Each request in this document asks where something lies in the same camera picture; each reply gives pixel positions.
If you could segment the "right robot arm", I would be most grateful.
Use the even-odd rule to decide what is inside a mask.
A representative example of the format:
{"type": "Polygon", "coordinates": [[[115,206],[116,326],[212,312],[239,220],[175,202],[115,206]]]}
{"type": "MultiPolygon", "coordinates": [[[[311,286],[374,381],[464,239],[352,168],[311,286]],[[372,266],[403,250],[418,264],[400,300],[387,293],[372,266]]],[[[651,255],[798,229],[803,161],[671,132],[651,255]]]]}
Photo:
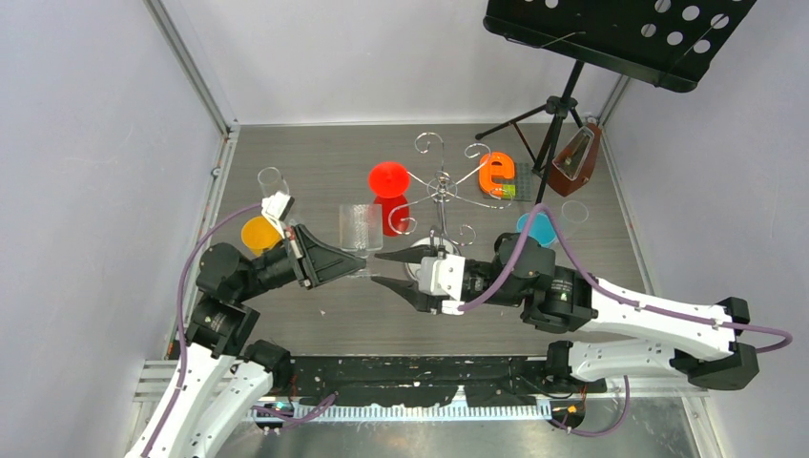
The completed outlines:
{"type": "Polygon", "coordinates": [[[462,306],[493,287],[487,304],[520,307],[521,320],[537,330],[618,335],[607,343],[551,343],[541,375],[557,391],[611,377],[674,374],[700,388],[731,391],[759,373],[756,349],[737,338],[738,326],[750,321],[746,301],[699,305],[638,293],[560,266],[553,250],[519,238],[500,235],[490,261],[433,244],[381,253],[381,260],[418,263],[419,273],[409,281],[372,280],[423,313],[460,316],[462,306]]]}

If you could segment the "clear wine glass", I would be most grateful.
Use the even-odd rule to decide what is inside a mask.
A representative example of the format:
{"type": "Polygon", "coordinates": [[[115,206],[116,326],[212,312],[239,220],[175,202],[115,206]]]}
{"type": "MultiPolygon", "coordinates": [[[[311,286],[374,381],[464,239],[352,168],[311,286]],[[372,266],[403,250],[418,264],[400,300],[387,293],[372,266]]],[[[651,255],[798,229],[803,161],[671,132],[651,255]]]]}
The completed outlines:
{"type": "Polygon", "coordinates": [[[257,174],[257,181],[263,199],[273,198],[276,195],[291,197],[289,185],[277,167],[268,166],[261,169],[257,174]]]}

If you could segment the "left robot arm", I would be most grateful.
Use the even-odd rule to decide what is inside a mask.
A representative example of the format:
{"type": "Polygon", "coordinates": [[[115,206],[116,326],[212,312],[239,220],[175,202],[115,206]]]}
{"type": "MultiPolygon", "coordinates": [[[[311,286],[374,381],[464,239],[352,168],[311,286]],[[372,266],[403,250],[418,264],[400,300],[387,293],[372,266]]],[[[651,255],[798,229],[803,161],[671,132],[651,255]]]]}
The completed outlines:
{"type": "Polygon", "coordinates": [[[364,259],[316,239],[304,225],[250,259],[229,243],[207,248],[196,280],[202,297],[180,333],[169,386],[130,457],[213,457],[266,394],[293,380],[288,350],[248,341],[259,312],[246,301],[289,283],[312,289],[355,274],[364,259]]]}

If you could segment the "yellow wine glass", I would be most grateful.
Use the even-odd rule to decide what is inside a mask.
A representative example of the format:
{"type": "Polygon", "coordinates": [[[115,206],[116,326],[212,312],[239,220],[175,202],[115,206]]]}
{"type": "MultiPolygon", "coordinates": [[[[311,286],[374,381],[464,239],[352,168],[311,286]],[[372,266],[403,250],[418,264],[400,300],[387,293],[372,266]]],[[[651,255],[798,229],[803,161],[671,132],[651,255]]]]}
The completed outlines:
{"type": "Polygon", "coordinates": [[[240,238],[255,256],[273,249],[282,240],[280,232],[263,216],[256,216],[245,222],[240,238]]]}

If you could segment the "small clear glass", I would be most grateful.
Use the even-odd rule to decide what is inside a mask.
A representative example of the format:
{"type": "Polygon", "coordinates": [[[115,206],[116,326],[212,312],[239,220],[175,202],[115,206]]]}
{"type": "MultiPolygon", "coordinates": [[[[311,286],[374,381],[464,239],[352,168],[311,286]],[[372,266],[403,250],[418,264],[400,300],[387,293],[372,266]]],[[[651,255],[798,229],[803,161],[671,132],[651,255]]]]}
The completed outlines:
{"type": "Polygon", "coordinates": [[[384,247],[382,205],[342,204],[339,214],[340,247],[367,260],[384,247]]]}

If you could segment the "chrome wine glass rack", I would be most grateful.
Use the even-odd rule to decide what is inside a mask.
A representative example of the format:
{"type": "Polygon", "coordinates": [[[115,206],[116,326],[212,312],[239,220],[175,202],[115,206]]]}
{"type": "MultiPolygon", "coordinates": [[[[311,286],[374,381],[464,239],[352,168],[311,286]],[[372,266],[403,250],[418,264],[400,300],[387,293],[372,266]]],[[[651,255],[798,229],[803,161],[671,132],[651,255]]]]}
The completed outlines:
{"type": "MultiPolygon", "coordinates": [[[[433,243],[437,241],[440,246],[446,246],[448,249],[452,249],[455,252],[455,255],[458,255],[461,248],[470,246],[474,243],[477,233],[471,225],[462,224],[459,226],[457,236],[452,236],[450,234],[447,229],[446,222],[446,205],[449,202],[458,200],[489,210],[505,210],[509,208],[515,200],[493,198],[494,201],[492,203],[484,203],[478,200],[462,197],[459,194],[459,185],[472,177],[478,176],[478,170],[480,168],[479,163],[465,176],[455,178],[446,171],[446,148],[445,143],[440,135],[432,132],[423,132],[415,138],[414,148],[419,154],[426,155],[429,153],[433,140],[436,140],[440,144],[440,166],[435,172],[433,178],[429,181],[424,181],[415,174],[408,172],[410,182],[415,181],[425,187],[425,197],[418,200],[409,201],[407,207],[410,209],[422,202],[433,203],[435,206],[438,223],[433,233],[427,236],[426,242],[433,243]]],[[[491,151],[486,144],[475,142],[465,148],[464,156],[467,159],[477,159],[480,161],[483,155],[491,152],[493,151],[491,151]]],[[[408,229],[400,236],[407,236],[416,231],[418,220],[412,216],[410,216],[408,220],[408,229]]]]}

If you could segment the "blue wine glass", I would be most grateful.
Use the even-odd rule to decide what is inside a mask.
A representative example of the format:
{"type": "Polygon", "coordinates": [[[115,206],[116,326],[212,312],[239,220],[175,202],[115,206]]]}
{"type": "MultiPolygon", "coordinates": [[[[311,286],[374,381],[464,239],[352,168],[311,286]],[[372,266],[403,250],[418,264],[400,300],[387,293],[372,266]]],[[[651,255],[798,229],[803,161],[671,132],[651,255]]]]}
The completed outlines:
{"type": "Polygon", "coordinates": [[[545,248],[550,248],[557,241],[554,226],[544,213],[536,215],[533,224],[529,228],[529,236],[545,248]]]}

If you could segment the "red wine glass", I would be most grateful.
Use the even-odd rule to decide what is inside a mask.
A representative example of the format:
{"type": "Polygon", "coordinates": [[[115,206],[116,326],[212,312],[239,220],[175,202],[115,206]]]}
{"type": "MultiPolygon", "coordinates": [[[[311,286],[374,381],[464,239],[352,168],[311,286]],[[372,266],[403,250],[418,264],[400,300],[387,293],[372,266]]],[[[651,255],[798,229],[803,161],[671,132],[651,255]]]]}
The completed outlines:
{"type": "Polygon", "coordinates": [[[368,185],[375,196],[373,203],[382,206],[385,236],[398,237],[408,229],[410,210],[405,192],[409,184],[407,169],[399,162],[380,162],[369,172],[368,185]]]}

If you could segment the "clear champagne flute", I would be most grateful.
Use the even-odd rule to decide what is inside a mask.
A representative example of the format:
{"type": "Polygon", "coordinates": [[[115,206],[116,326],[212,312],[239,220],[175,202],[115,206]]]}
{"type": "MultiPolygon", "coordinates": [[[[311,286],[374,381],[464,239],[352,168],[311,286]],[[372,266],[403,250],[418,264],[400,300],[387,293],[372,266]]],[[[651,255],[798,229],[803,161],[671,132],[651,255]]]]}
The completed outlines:
{"type": "Polygon", "coordinates": [[[567,200],[561,205],[556,217],[562,237],[566,241],[571,241],[576,232],[588,221],[590,211],[588,206],[581,201],[567,200]]]}

